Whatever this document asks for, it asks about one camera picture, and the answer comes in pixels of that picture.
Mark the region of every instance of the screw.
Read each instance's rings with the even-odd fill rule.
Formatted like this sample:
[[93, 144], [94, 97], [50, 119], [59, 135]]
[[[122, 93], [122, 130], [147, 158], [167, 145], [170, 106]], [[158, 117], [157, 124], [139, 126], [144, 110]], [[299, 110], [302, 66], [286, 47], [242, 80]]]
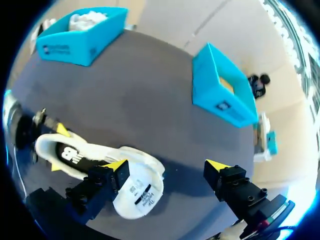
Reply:
[[86, 197], [86, 195], [80, 195], [79, 196], [79, 200], [83, 203], [86, 204], [88, 201], [88, 198]]
[[255, 198], [253, 196], [248, 196], [248, 201], [252, 202], [253, 200], [255, 200]]
[[267, 192], [268, 192], [268, 189], [266, 189], [266, 188], [261, 189], [261, 193], [266, 194]]

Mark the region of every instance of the white tissue paper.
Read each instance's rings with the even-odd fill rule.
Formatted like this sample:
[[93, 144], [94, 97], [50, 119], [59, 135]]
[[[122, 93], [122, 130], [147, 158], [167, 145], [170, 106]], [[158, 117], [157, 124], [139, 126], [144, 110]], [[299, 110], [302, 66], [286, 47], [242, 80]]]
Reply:
[[88, 14], [74, 14], [69, 20], [69, 31], [86, 31], [98, 23], [107, 20], [106, 14], [90, 11]]

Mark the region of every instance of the shoe logo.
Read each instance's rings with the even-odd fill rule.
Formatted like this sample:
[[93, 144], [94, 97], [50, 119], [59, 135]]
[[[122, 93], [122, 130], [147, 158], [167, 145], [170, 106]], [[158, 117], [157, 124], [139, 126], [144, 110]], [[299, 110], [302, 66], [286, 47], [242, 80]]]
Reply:
[[78, 164], [84, 156], [78, 153], [78, 151], [72, 147], [66, 146], [61, 153], [61, 157], [63, 157], [65, 160], [71, 161], [74, 164]]

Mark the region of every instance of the gray table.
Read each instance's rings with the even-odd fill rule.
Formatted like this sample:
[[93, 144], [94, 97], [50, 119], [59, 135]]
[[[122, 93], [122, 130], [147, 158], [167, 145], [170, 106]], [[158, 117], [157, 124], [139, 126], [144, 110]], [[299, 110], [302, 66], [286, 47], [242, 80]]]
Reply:
[[[35, 53], [12, 93], [34, 113], [46, 108], [90, 143], [132, 146], [165, 166], [164, 195], [147, 216], [125, 220], [107, 204], [88, 226], [124, 240], [203, 240], [236, 220], [204, 180], [204, 161], [238, 164], [250, 177], [253, 128], [235, 128], [193, 106], [191, 89], [191, 55], [125, 31], [91, 67], [44, 61]], [[28, 192], [51, 186], [63, 195], [78, 183], [21, 159]]]

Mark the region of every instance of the blue box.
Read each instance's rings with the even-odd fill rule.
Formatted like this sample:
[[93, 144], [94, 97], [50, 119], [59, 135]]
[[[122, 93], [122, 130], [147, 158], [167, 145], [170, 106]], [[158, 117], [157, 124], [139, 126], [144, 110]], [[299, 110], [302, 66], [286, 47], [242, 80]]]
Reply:
[[255, 98], [246, 75], [212, 44], [207, 43], [193, 58], [192, 74], [194, 105], [238, 128], [258, 122]]
[[[74, 14], [90, 11], [106, 14], [108, 19], [85, 31], [69, 31]], [[36, 39], [36, 49], [44, 60], [90, 66], [95, 58], [124, 31], [128, 10], [121, 7], [91, 7], [69, 13]]]

